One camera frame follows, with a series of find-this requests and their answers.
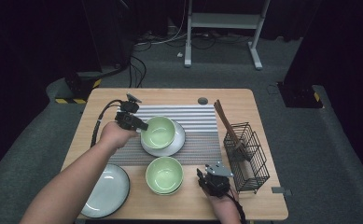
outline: green bowl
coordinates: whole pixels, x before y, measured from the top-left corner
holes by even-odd
[[[159,157],[152,161],[146,171],[149,188],[157,194],[171,194],[179,189],[184,178],[181,163],[171,157]]]
[[[153,117],[147,120],[148,129],[141,131],[141,139],[150,148],[164,148],[175,139],[175,124],[166,117]]]

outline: striped placemat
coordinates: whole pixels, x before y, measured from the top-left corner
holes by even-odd
[[[135,116],[143,121],[165,116],[184,128],[185,144],[171,156],[181,164],[205,165],[222,161],[213,105],[141,105]],[[143,149],[137,137],[120,148],[109,163],[119,166],[149,165],[156,158]]]

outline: metal wire rack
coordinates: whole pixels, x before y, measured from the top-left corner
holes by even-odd
[[[224,139],[230,168],[234,174],[235,188],[238,192],[253,190],[257,193],[258,189],[270,177],[262,146],[257,134],[252,131],[248,122],[232,124],[231,127],[242,142],[236,148],[236,144],[229,133]]]

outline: white plate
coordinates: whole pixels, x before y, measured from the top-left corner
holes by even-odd
[[[117,165],[107,164],[81,213],[87,217],[105,217],[117,211],[126,201],[130,179]]]
[[[185,131],[184,128],[179,123],[177,123],[174,120],[173,123],[175,124],[175,139],[173,140],[172,144],[170,144],[168,147],[165,148],[153,149],[144,144],[143,140],[140,139],[141,146],[143,146],[143,149],[147,153],[156,157],[171,156],[175,154],[177,151],[179,151],[185,143]]]

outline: gray carpet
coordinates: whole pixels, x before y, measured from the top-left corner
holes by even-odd
[[[193,44],[204,48],[209,42],[194,40]],[[293,192],[286,197],[288,219],[275,223],[363,223],[363,166],[324,88],[314,86],[325,108],[300,109],[285,107],[275,87],[284,79],[300,41],[259,40],[262,71],[255,70],[244,44],[216,43],[210,49],[193,49],[190,68],[183,66],[184,58],[177,57],[178,52],[184,53],[182,47],[153,45],[133,55],[147,66],[143,88],[253,91],[281,185]],[[143,69],[138,61],[133,64]],[[100,88],[126,88],[129,81],[125,70],[103,78]],[[0,163],[0,223],[18,223],[36,193],[61,170],[85,107],[53,102],[62,82],[48,86],[51,103]]]

